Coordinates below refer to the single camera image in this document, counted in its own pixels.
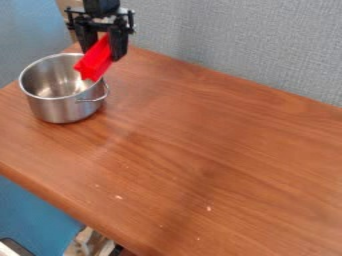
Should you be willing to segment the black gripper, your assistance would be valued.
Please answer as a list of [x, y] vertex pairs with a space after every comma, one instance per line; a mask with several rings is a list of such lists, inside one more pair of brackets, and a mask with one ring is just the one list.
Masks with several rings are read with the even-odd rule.
[[119, 61], [127, 54], [128, 34], [135, 32], [135, 11], [124, 8], [120, 0], [81, 0], [81, 6], [66, 6], [64, 13], [66, 28], [74, 30], [82, 52], [97, 42], [97, 30], [105, 31], [116, 24], [109, 27], [108, 35], [112, 61]]

